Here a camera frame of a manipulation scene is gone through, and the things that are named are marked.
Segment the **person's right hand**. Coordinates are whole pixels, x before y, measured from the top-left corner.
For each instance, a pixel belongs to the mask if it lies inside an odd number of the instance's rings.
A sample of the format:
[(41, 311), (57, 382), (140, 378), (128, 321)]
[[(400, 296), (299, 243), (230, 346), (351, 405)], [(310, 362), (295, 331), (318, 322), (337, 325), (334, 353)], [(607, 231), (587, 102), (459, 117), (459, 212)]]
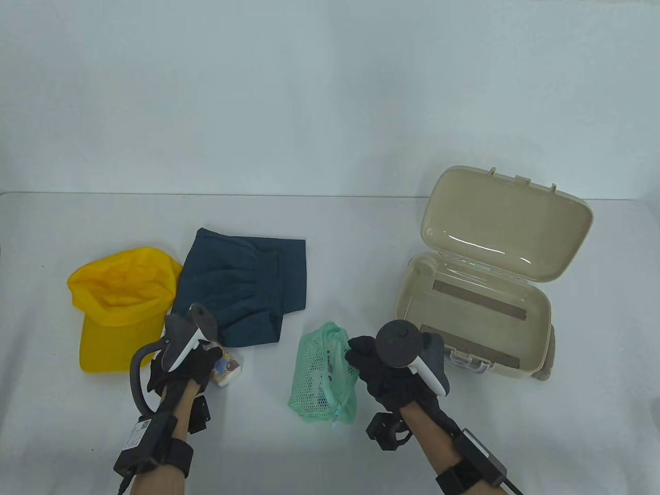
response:
[(380, 359), (373, 337), (354, 337), (348, 345), (346, 361), (358, 371), (368, 393), (386, 410), (398, 413), (405, 406), (417, 403), (431, 416), (441, 412), (437, 396), (419, 375), (408, 368), (391, 368)]

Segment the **person's left hand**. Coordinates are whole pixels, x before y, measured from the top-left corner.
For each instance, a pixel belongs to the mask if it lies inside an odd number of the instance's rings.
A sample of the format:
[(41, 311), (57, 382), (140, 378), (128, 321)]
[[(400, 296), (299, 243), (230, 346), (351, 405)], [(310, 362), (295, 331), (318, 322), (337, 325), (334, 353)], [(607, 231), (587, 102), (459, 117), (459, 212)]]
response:
[(167, 371), (163, 367), (164, 351), (157, 353), (151, 361), (150, 379), (146, 390), (154, 391), (158, 396), (162, 395), (163, 390), (169, 390), (174, 383), (183, 383), (194, 381), (200, 387), (198, 394), (205, 391), (208, 382), (211, 379), (212, 371), (216, 362), (222, 357), (222, 350), (219, 347), (204, 349), (198, 346), (192, 350), (184, 361), (174, 371)]

